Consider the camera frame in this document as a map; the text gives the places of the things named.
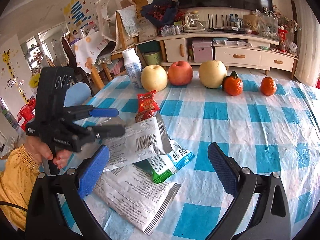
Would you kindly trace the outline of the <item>person's left hand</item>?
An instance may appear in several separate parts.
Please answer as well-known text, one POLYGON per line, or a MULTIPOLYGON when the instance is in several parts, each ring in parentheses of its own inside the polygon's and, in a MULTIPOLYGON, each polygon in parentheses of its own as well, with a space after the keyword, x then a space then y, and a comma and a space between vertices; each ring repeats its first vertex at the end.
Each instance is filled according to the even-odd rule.
POLYGON ((68 160, 72 153, 68 150, 59 150, 56 156, 53 156, 49 146, 42 142, 38 137, 27 136, 24 143, 24 148, 38 165, 42 164, 42 160, 52 160, 58 169, 62 169, 67 166, 68 160))

